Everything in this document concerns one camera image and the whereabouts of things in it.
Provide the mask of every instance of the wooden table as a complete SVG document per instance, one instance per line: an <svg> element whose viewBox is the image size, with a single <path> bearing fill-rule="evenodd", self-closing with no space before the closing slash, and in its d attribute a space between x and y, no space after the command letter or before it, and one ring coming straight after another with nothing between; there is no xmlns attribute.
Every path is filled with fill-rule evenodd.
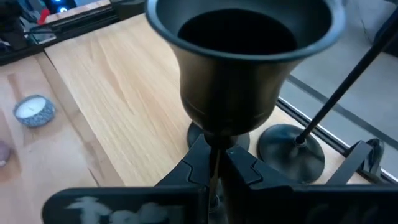
<svg viewBox="0 0 398 224"><path fill-rule="evenodd" d="M187 152L190 119L179 96L177 61L143 15L69 39L0 68L0 139L15 150L0 169L2 223L40 223L55 192L77 186L151 186ZM31 94L51 98L57 115L28 129L12 116ZM273 124L300 126L278 108L250 133ZM324 183L344 158L318 139ZM350 183L367 184L355 174Z"/></svg>

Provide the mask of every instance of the red object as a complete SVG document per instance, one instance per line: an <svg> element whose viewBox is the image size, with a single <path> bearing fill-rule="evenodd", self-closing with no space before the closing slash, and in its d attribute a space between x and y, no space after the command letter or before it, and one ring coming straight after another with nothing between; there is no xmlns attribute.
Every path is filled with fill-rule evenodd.
<svg viewBox="0 0 398 224"><path fill-rule="evenodd" d="M43 9L39 20L37 21L38 25L43 25L45 22L45 18L50 15L50 11L48 9Z"/></svg>

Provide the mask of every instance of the candle holder base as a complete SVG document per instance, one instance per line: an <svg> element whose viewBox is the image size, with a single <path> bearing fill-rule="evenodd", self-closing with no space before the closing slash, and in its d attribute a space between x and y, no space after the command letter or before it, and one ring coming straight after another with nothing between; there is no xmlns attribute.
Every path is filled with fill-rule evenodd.
<svg viewBox="0 0 398 224"><path fill-rule="evenodd" d="M266 129L257 143L258 158L286 177L302 184L316 181L325 168L325 155L317 140L308 135L296 142L302 132L289 124L277 124Z"/></svg>
<svg viewBox="0 0 398 224"><path fill-rule="evenodd" d="M193 143L197 140L199 135L203 134L202 128L197 126L195 123L191 123L188 128L187 133L187 142L188 147L191 148ZM244 150L249 150L250 145L250 136L249 133L241 134L238 136L238 140L236 141L236 145L241 146Z"/></svg>

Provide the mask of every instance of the black candle holder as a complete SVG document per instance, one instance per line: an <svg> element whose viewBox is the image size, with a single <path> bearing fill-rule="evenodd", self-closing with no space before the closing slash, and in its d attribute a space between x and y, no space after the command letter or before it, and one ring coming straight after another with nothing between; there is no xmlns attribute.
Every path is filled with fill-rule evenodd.
<svg viewBox="0 0 398 224"><path fill-rule="evenodd" d="M398 20L394 20L304 130L288 124L266 129L257 143L258 158L290 179L304 184L316 181L325 168L325 156L310 133L389 44L397 30Z"/></svg>

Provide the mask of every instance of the goblet rim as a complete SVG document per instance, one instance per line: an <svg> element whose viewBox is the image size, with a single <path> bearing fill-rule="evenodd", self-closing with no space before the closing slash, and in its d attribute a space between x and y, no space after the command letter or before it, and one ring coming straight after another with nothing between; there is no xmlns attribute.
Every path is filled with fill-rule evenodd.
<svg viewBox="0 0 398 224"><path fill-rule="evenodd" d="M231 60L247 60L250 62L286 62L292 60L299 60L314 55L322 50L327 49L337 42L341 33L345 28L345 10L342 4L335 0L324 0L328 6L331 15L331 26L328 32L318 41L306 46L293 50L291 52L283 52L272 55L248 55L248 54L236 54L229 52L222 52L217 50L208 49L192 44L186 40L183 40L176 35L172 34L160 21L157 15L157 3L159 0L147 0L145 6L145 15L149 24L152 28L162 36L166 41L171 44L181 47L189 52L204 55L206 57L223 58Z"/></svg>

